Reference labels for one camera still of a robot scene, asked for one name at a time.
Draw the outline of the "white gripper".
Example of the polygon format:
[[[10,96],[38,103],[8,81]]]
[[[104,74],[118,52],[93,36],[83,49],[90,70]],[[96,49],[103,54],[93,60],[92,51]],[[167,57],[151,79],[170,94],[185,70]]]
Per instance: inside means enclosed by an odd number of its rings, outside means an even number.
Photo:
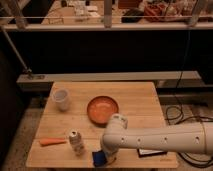
[[[117,150],[110,150],[110,149],[108,149],[105,146],[102,146],[101,149],[102,149],[102,151],[103,151],[103,153],[104,153],[104,155],[106,157],[106,160],[107,160],[108,164],[111,164],[111,163],[113,163],[116,160],[117,153],[118,153]]]

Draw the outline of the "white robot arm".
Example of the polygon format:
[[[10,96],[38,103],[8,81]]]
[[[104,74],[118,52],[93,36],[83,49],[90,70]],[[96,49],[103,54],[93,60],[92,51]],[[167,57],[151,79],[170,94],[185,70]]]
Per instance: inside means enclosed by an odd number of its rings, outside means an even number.
[[[128,128],[122,114],[113,114],[101,137],[106,158],[122,149],[145,149],[213,156],[213,123],[188,123],[157,128]]]

